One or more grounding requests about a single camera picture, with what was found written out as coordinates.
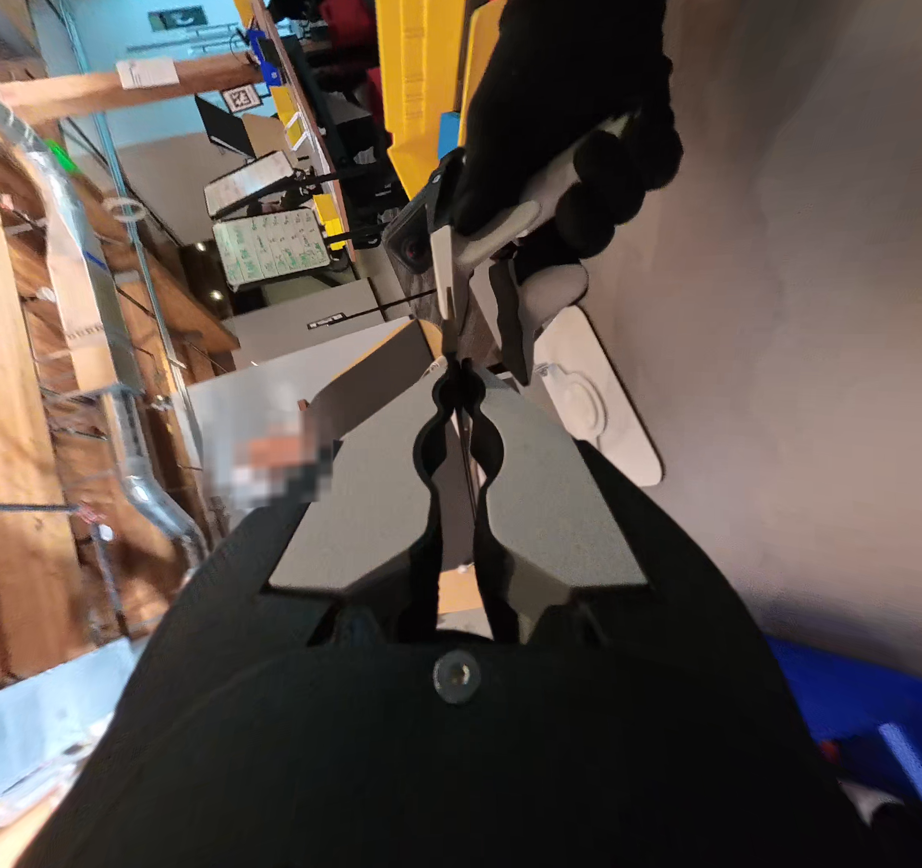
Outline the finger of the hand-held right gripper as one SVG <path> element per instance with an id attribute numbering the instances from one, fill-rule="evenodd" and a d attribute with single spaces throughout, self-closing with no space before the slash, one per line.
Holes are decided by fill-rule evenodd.
<path id="1" fill-rule="evenodd" d="M 581 263 L 571 263 L 549 267 L 519 283 L 513 262 L 495 262 L 489 281 L 497 306 L 501 361 L 517 383 L 528 386 L 537 338 L 561 310 L 582 298 L 588 273 Z"/>
<path id="2" fill-rule="evenodd" d="M 432 267 L 442 329 L 442 352 L 448 362 L 457 359 L 458 335 L 463 319 L 463 298 L 455 266 L 454 232 L 445 225 L 431 235 Z"/>

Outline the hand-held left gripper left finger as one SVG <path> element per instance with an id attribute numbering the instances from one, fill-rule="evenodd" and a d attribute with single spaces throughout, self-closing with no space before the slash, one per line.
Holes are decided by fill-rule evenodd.
<path id="1" fill-rule="evenodd" d="M 272 592 L 366 609 L 395 641 L 435 639 L 439 578 L 463 561 L 455 392 L 433 370 L 346 434 Z"/>

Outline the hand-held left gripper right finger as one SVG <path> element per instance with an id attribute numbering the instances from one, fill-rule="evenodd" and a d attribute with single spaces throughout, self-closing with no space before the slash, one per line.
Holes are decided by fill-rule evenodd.
<path id="1" fill-rule="evenodd" d="M 461 411 L 478 485 L 474 568 L 496 642 L 523 642 L 523 631 L 549 608 L 648 587 L 563 427 L 468 359 L 461 367 Z"/>

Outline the black cable tie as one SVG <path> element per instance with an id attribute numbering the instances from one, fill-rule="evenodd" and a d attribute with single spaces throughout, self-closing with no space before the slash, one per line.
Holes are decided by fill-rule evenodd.
<path id="1" fill-rule="evenodd" d="M 462 466 L 473 519 L 478 516 L 479 483 L 476 463 L 471 453 L 473 419 L 470 412 L 474 395 L 475 375 L 470 360 L 458 355 L 458 328 L 452 288 L 438 283 L 442 327 L 442 353 L 446 362 L 449 406 L 458 437 Z"/>

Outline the yellow plastic bin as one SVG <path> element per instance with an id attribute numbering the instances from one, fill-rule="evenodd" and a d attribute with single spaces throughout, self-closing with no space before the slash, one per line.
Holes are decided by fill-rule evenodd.
<path id="1" fill-rule="evenodd" d="M 375 0 L 388 156 L 409 197 L 467 140 L 505 0 Z"/>

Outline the blue plastic bin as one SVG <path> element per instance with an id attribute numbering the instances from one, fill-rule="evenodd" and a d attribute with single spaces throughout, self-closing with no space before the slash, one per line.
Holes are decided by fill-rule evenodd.
<path id="1" fill-rule="evenodd" d="M 840 776 L 919 804 L 920 679 L 789 641 L 768 644 L 813 740 Z"/>

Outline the person's right hand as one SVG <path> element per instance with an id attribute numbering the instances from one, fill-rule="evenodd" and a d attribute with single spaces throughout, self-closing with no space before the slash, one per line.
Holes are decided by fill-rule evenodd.
<path id="1" fill-rule="evenodd" d="M 483 229 L 578 145 L 576 183 L 513 257 L 519 283 L 603 252 L 646 195 L 674 180 L 683 147 L 665 15 L 666 0 L 507 0 L 468 111 L 453 226 Z"/>

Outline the white base book stand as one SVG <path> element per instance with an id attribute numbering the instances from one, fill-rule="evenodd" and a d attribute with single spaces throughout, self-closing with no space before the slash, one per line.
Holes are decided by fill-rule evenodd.
<path id="1" fill-rule="evenodd" d="M 192 386 L 204 435 L 206 482 L 236 523 L 282 490 L 309 462 L 306 501 L 329 482 L 342 440 L 433 370 L 442 370 L 424 330 L 407 318 L 349 333 L 309 332 L 312 346 Z M 589 321 L 577 307 L 559 313 L 536 342 L 533 380 L 558 424 L 577 442 L 613 459 L 631 482 L 651 486 L 663 469 Z M 463 472 L 463 561 L 472 563 L 475 519 Z M 268 579 L 293 534 L 282 537 Z"/>

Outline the whiteboard with green writing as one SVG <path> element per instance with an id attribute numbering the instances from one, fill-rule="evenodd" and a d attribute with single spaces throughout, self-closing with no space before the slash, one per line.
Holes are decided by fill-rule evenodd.
<path id="1" fill-rule="evenodd" d="M 233 290 L 331 263 L 325 236 L 309 208 L 215 222 L 212 234 Z"/>

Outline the framed whiteboard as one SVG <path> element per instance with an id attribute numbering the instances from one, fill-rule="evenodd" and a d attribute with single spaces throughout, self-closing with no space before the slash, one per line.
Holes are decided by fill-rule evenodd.
<path id="1" fill-rule="evenodd" d="M 273 151 L 230 171 L 204 186 L 208 217 L 212 221 L 247 207 L 287 186 L 296 169 L 282 151 Z"/>

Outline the white paper note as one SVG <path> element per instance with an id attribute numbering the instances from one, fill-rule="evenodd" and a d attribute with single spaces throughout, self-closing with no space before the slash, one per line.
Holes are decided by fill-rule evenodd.
<path id="1" fill-rule="evenodd" d="M 176 64 L 169 57 L 120 60 L 116 72 L 123 90 L 147 90 L 180 84 Z"/>

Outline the rectangular metal air duct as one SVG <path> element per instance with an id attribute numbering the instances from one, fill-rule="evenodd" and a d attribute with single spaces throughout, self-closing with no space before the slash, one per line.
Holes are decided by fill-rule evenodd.
<path id="1" fill-rule="evenodd" d="M 206 560 L 201 528 L 161 487 L 146 447 L 144 393 L 118 290 L 71 180 L 39 135 L 1 107 L 6 151 L 36 185 L 46 220 L 46 263 L 76 393 L 98 403 L 128 502 L 185 554 L 190 575 Z"/>

